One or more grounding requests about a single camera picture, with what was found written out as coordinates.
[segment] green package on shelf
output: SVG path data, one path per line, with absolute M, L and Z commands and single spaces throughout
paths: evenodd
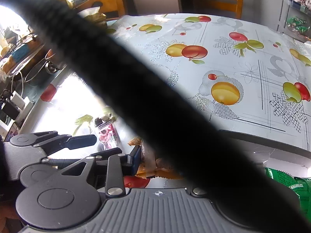
M 267 167 L 265 170 L 269 178 L 289 187 L 298 195 L 301 211 L 311 222 L 311 178 L 292 177 L 287 173 Z

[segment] ribbed gray surface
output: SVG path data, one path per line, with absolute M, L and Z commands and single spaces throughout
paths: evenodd
M 185 189 L 132 189 L 110 199 L 90 222 L 66 233 L 247 233 L 221 217 L 207 199 Z M 24 228 L 22 233 L 40 233 Z
M 4 143 L 4 153 L 9 167 L 10 180 L 18 180 L 19 173 L 24 167 L 39 163 L 46 157 L 41 147 L 15 146 L 10 142 Z

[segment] black cable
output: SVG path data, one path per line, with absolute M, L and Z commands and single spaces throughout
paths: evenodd
M 263 232 L 297 232 L 297 227 L 300 232 L 311 232 L 306 218 L 273 189 L 266 176 L 178 93 L 101 29 L 56 0 L 0 2 L 50 43 L 159 155 L 212 198 Z

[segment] table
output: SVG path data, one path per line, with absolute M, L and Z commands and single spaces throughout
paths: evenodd
M 271 148 L 311 159 L 308 45 L 265 26 L 211 15 L 123 16 L 109 28 L 111 37 L 218 129 L 262 138 L 268 141 L 265 147 L 276 142 Z M 72 134 L 76 118 L 100 115 L 104 104 L 74 72 L 63 70 L 52 84 L 58 87 L 53 100 L 37 103 L 44 107 L 38 111 L 35 106 L 22 132 Z M 133 93 L 133 100 L 140 97 Z M 120 146 L 128 152 L 127 142 L 135 134 L 121 119 L 116 126 Z M 90 150 L 66 151 L 62 156 L 85 156 Z

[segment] checkered flower pattern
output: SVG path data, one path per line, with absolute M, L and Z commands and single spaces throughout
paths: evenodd
M 292 124 L 296 131 L 301 133 L 301 122 L 308 123 L 307 116 L 304 114 L 304 106 L 302 103 L 295 103 L 287 101 L 287 97 L 282 90 L 281 96 L 276 93 L 272 93 L 275 100 L 271 100 L 269 103 L 274 107 L 273 114 L 275 116 L 281 116 L 282 121 L 286 126 Z
M 232 48 L 233 46 L 243 43 L 243 41 L 236 41 L 233 39 L 228 39 L 226 37 L 219 37 L 219 39 L 215 39 L 216 44 L 213 47 L 220 48 L 219 53 L 221 55 L 227 55 L 230 51 L 237 57 L 240 57 L 240 50 Z

